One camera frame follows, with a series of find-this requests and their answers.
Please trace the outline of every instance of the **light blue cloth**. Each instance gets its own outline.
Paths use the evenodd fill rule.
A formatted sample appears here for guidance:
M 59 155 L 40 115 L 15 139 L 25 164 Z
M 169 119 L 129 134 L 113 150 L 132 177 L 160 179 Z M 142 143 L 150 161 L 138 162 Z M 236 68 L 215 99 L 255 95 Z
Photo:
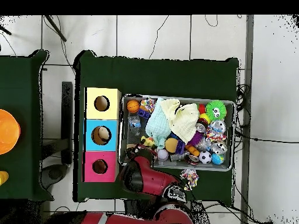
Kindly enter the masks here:
M 169 121 L 166 119 L 166 115 L 160 105 L 160 102 L 163 100 L 163 98 L 158 98 L 155 110 L 148 119 L 147 126 L 145 127 L 145 132 L 149 137 L 153 137 L 158 150 L 165 147 L 165 141 L 171 133 Z

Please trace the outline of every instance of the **blue ball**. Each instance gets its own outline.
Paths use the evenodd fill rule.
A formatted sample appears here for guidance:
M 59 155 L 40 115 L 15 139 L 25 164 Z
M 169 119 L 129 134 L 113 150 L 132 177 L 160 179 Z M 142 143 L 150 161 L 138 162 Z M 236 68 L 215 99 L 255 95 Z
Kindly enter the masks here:
M 215 165 L 220 165 L 224 162 L 224 155 L 212 154 L 212 162 Z

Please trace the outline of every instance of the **shape sorter box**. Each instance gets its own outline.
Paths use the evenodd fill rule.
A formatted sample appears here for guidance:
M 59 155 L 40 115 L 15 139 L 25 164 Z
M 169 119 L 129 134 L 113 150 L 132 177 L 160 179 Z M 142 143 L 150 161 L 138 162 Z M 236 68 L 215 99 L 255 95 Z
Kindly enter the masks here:
M 118 120 L 121 93 L 118 89 L 86 87 L 86 118 L 90 120 Z M 106 102 L 107 108 L 97 109 Z
M 85 152 L 84 182 L 115 182 L 119 173 L 117 162 L 117 152 L 115 151 L 87 151 Z M 104 173 L 97 173 L 93 169 L 93 164 L 97 160 L 106 163 Z
M 104 145 L 93 142 L 92 132 L 96 127 L 106 127 L 110 132 L 110 139 Z M 119 121 L 118 120 L 86 120 L 86 151 L 117 151 Z

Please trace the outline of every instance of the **green mat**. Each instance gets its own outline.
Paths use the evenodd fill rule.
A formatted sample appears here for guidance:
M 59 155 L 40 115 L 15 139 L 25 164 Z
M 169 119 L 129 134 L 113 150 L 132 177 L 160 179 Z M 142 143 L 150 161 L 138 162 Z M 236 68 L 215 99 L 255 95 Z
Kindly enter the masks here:
M 119 182 L 83 183 L 82 147 L 84 124 L 84 87 L 117 88 L 122 94 L 188 97 L 199 99 L 236 100 L 238 60 L 226 61 L 191 60 L 144 60 L 124 57 L 95 57 L 91 51 L 81 52 L 75 59 L 77 69 L 75 97 L 74 200 L 85 198 L 128 198 L 143 199 L 146 195 L 125 192 Z M 181 170 L 160 169 L 180 175 Z M 193 189 L 197 200 L 220 200 L 232 203 L 232 172 L 197 171 L 199 182 Z
M 52 200 L 39 184 L 41 166 L 40 70 L 48 52 L 29 57 L 0 56 L 0 109 L 10 112 L 21 128 L 20 138 L 0 155 L 0 170 L 9 179 L 0 186 L 0 198 Z

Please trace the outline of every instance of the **orange ball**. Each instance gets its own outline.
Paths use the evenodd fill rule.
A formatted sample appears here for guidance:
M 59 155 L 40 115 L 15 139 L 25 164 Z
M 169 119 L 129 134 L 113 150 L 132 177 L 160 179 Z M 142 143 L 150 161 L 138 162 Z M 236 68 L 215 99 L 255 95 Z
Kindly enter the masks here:
M 139 109 L 139 102 L 136 100 L 129 100 L 127 103 L 127 109 L 130 113 L 136 113 Z

